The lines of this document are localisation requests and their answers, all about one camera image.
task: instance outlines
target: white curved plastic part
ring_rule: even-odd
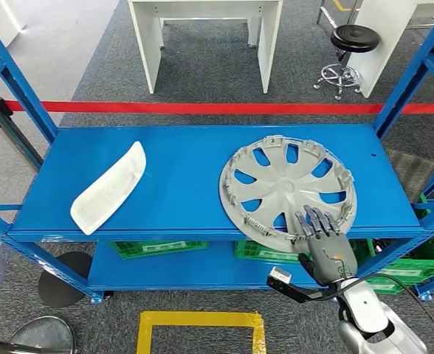
[[[106,222],[138,183],[146,166],[140,142],[134,142],[104,174],[78,196],[71,205],[71,217],[86,235]]]

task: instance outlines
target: round black base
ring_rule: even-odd
[[[92,257],[77,251],[64,253],[57,259],[86,279],[92,264]],[[65,308],[84,297],[83,293],[47,271],[43,271],[40,277],[38,293],[45,305],[52,308]]]

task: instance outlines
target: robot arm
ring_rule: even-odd
[[[427,348],[389,306],[379,301],[367,282],[357,282],[357,260],[348,239],[329,213],[304,206],[310,224],[297,214],[307,239],[310,260],[299,254],[301,265],[322,289],[305,289],[291,284],[291,275],[274,267],[267,284],[299,303],[321,301],[336,295],[340,307],[338,332],[354,354],[425,354]],[[368,339],[384,333],[384,340]]]

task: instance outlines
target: desk leg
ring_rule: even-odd
[[[365,0],[355,24],[376,31],[379,45],[368,53],[352,53],[348,66],[357,70],[361,79],[360,89],[369,97],[384,69],[416,5],[409,0]]]
[[[248,25],[248,45],[250,48],[256,48],[258,38],[259,17],[250,17],[246,19]]]
[[[261,26],[258,45],[258,63],[263,92],[267,93],[270,75],[273,66],[276,39],[281,17],[283,3],[278,1],[273,4],[264,4],[261,8]]]
[[[146,81],[150,93],[154,91],[161,60],[160,47],[163,46],[160,18],[147,3],[129,2],[132,21],[135,28]]]

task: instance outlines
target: black cable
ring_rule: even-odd
[[[425,314],[427,314],[429,319],[430,319],[430,321],[432,321],[434,324],[434,317],[433,315],[432,315],[431,313],[430,313],[427,309],[426,309],[425,306],[424,306],[424,304],[419,300],[419,298],[418,298],[417,295],[412,293],[409,288],[408,288],[407,286],[404,285],[403,282],[401,282],[400,280],[396,278],[396,277],[393,277],[391,275],[388,275],[388,274],[381,274],[381,273],[375,273],[375,274],[369,274],[369,275],[365,275],[364,277],[361,277],[360,279],[357,279],[354,282],[352,282],[349,285],[347,285],[344,288],[340,289],[334,294],[332,295],[329,295],[329,296],[324,296],[324,297],[318,297],[316,299],[314,299],[314,301],[327,301],[327,300],[331,300],[333,298],[335,298],[337,296],[340,296],[343,293],[344,293],[345,291],[350,289],[350,288],[353,288],[353,286],[358,285],[360,282],[364,282],[365,280],[369,279],[369,278],[374,278],[374,277],[384,277],[384,278],[387,278],[387,279],[390,279],[390,280],[393,280],[394,282],[400,285],[403,289],[407,291],[410,296],[412,296],[412,298],[414,298],[419,306],[421,306],[422,308],[422,310],[424,310],[424,312],[425,312]]]

